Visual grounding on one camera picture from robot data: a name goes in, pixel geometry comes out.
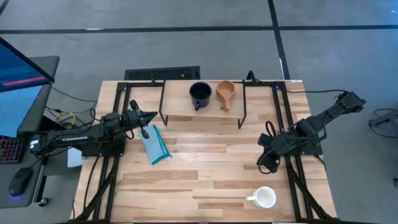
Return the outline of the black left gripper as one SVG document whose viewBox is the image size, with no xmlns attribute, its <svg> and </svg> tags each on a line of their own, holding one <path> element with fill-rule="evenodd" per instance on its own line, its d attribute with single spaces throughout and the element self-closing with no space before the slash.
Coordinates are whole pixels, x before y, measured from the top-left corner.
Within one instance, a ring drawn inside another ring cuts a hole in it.
<svg viewBox="0 0 398 224">
<path fill-rule="evenodd" d="M 149 134 L 145 127 L 158 115 L 157 111 L 145 112 L 142 111 L 136 100 L 130 101 L 130 110 L 123 113 L 123 133 L 132 132 L 135 128 L 141 129 L 141 134 L 144 139 L 149 139 Z"/>
</svg>

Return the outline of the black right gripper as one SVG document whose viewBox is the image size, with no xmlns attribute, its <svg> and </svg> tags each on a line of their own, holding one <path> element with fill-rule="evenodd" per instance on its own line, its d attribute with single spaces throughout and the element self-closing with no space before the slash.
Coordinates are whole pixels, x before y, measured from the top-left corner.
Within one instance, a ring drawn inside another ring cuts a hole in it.
<svg viewBox="0 0 398 224">
<path fill-rule="evenodd" d="M 271 173 L 277 172 L 279 168 L 280 156 L 293 155 L 294 154 L 294 134 L 292 132 L 282 132 L 279 135 L 276 133 L 268 132 L 269 135 L 262 133 L 259 136 L 257 144 L 260 146 L 271 147 L 270 157 L 267 157 L 264 162 L 264 166 Z"/>
</svg>

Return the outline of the white mug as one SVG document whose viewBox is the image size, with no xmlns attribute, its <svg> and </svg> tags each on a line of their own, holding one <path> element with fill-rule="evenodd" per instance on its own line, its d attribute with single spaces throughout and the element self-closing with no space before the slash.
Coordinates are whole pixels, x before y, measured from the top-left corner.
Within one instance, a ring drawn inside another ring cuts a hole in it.
<svg viewBox="0 0 398 224">
<path fill-rule="evenodd" d="M 270 187 L 260 187 L 251 196 L 246 197 L 247 201 L 255 203 L 260 208 L 271 208 L 276 204 L 277 196 Z"/>
</svg>

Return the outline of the dark blue mug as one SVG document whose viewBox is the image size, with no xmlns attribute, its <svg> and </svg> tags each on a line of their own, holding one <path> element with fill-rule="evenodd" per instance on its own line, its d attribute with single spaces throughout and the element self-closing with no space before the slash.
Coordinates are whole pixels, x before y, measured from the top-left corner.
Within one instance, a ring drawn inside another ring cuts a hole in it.
<svg viewBox="0 0 398 224">
<path fill-rule="evenodd" d="M 212 89 L 206 82 L 196 82 L 190 87 L 189 94 L 194 110 L 198 111 L 200 108 L 205 108 L 209 105 Z"/>
</svg>

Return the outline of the wooden cup with handle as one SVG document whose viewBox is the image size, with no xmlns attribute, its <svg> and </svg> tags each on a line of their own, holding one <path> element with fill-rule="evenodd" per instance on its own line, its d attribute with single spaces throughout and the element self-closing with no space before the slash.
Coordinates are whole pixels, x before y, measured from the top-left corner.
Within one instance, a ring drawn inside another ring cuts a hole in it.
<svg viewBox="0 0 398 224">
<path fill-rule="evenodd" d="M 236 93 L 235 84 L 229 80 L 220 81 L 216 87 L 216 94 L 225 111 L 231 108 L 231 99 Z"/>
</svg>

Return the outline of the teal folded cloth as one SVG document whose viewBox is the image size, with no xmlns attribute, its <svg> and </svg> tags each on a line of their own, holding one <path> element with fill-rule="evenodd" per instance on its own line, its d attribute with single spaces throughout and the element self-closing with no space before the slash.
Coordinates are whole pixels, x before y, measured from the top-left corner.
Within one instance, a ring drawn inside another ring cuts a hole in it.
<svg viewBox="0 0 398 224">
<path fill-rule="evenodd" d="M 144 130 L 146 131 L 148 138 L 145 138 L 142 133 L 140 133 L 140 137 L 145 147 L 148 159 L 152 165 L 155 165 L 162 159 L 172 157 L 157 126 L 150 124 L 145 127 Z"/>
</svg>

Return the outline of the black perforated floor panel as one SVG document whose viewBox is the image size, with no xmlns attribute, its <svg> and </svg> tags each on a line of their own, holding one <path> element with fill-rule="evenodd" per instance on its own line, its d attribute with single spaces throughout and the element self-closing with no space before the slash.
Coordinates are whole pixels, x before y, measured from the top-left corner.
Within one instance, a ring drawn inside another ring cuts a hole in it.
<svg viewBox="0 0 398 224">
<path fill-rule="evenodd" d="M 200 67 L 166 67 L 125 70 L 125 80 L 200 80 Z"/>
</svg>

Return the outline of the white paper sheet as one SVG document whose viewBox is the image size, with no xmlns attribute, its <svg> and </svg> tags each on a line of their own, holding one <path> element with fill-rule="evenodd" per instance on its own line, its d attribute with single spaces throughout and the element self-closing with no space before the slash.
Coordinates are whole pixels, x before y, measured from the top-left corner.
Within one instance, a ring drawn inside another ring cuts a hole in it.
<svg viewBox="0 0 398 224">
<path fill-rule="evenodd" d="M 83 165 L 83 157 L 81 151 L 71 147 L 67 152 L 67 167 L 74 168 Z"/>
</svg>

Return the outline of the computer monitor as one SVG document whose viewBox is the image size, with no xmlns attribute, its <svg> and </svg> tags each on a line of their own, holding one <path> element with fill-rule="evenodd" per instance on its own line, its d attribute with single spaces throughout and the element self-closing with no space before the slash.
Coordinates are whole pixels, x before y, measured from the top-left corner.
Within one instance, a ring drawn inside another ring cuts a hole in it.
<svg viewBox="0 0 398 224">
<path fill-rule="evenodd" d="M 0 37 L 0 93 L 54 81 L 54 77 Z"/>
</svg>

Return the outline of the backlit keyboard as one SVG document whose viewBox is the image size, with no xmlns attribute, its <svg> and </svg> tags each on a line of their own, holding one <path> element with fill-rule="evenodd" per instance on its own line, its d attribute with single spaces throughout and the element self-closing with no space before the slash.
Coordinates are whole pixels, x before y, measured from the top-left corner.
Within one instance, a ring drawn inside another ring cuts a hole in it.
<svg viewBox="0 0 398 224">
<path fill-rule="evenodd" d="M 23 139 L 0 138 L 0 164 L 21 163 L 23 153 Z"/>
</svg>

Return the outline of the black computer mouse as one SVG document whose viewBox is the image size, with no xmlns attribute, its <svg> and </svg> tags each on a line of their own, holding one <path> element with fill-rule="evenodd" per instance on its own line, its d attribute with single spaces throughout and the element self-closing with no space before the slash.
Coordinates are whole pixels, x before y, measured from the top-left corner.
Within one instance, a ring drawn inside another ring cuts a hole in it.
<svg viewBox="0 0 398 224">
<path fill-rule="evenodd" d="M 22 195 L 29 184 L 32 174 L 33 171 L 30 167 L 19 169 L 10 181 L 9 194 L 12 197 Z"/>
</svg>

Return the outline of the grey side desk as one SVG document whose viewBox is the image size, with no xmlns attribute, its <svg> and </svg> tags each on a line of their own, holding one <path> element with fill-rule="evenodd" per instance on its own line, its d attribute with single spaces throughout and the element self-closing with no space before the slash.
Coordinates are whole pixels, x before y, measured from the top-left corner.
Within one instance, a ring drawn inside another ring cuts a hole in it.
<svg viewBox="0 0 398 224">
<path fill-rule="evenodd" d="M 23 122 L 17 130 L 17 136 L 24 139 L 24 155 L 22 162 L 17 164 L 0 164 L 0 208 L 27 207 L 37 203 L 42 197 L 43 188 L 40 186 L 44 176 L 43 161 L 30 153 L 30 141 L 40 129 L 54 124 L 44 116 L 45 107 L 51 91 L 50 85 L 44 85 L 27 112 Z M 32 176 L 23 194 L 13 197 L 9 193 L 9 185 L 17 171 L 29 167 Z"/>
</svg>

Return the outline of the wooden shelf with black frame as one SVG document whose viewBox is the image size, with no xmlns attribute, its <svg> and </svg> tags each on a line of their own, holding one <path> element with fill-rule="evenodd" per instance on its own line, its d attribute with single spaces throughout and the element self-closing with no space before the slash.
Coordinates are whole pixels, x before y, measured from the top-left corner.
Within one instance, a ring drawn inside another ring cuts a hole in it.
<svg viewBox="0 0 398 224">
<path fill-rule="evenodd" d="M 192 98 L 189 94 L 190 87 L 195 80 L 167 80 L 162 87 L 159 103 L 159 114 L 167 124 L 169 116 L 191 116 L 202 118 L 225 118 L 238 120 L 238 128 L 241 128 L 246 116 L 246 83 L 244 80 L 235 81 L 235 92 L 230 99 L 230 109 L 224 110 L 224 105 L 217 96 L 219 80 L 205 80 L 211 87 L 210 103 L 204 108 L 195 111 Z"/>
</svg>

